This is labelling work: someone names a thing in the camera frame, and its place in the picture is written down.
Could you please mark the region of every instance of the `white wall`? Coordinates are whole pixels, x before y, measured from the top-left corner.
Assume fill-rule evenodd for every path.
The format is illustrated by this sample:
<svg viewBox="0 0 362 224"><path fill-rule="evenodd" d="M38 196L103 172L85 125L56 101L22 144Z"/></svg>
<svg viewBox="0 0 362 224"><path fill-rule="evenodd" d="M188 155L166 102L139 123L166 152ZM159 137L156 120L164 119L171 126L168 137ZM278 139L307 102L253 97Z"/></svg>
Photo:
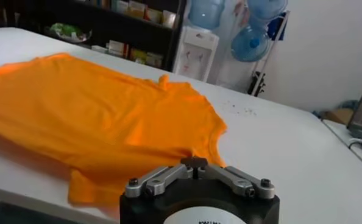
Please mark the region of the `white wall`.
<svg viewBox="0 0 362 224"><path fill-rule="evenodd" d="M285 40L274 52L261 97L310 111L359 99L362 0L289 0L288 9L291 16ZM226 32L219 32L219 36L228 36ZM222 69L214 69L209 81L218 77L219 85L245 89L250 64L237 62L230 55L224 58Z"/></svg>

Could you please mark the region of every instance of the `cable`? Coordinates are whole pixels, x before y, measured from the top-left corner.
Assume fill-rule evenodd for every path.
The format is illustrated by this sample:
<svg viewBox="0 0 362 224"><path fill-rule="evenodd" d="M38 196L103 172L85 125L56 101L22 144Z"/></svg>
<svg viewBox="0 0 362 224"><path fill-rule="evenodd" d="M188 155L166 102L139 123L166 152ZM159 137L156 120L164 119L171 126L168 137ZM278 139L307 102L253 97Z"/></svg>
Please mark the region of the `cable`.
<svg viewBox="0 0 362 224"><path fill-rule="evenodd" d="M351 138L351 139L349 139L349 146L348 146L348 148L351 149L351 146L352 146L352 145L355 145L355 144L359 144L359 145L362 146L362 139L361 139L361 138Z"/></svg>

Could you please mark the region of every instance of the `white tabletop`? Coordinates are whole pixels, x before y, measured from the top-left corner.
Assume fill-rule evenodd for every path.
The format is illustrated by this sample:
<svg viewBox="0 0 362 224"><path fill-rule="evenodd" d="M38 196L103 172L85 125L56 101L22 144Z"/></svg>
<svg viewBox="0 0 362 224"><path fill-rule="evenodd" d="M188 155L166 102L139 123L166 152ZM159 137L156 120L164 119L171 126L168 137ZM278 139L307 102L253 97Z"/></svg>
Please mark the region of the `white tabletop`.
<svg viewBox="0 0 362 224"><path fill-rule="evenodd" d="M354 137L345 125L329 120L323 120L323 123L349 148L349 144L351 143L350 139ZM362 146L354 144L350 146L350 150L362 161Z"/></svg>
<svg viewBox="0 0 362 224"><path fill-rule="evenodd" d="M0 29L0 65L57 52L146 79L168 73L23 30ZM180 75L169 79L190 82L224 119L228 130L218 147L228 165L272 180L281 199L280 223L362 223L362 162L313 115ZM86 217L112 221L97 209L70 206L67 184L0 157L0 199L83 223L90 223Z"/></svg>

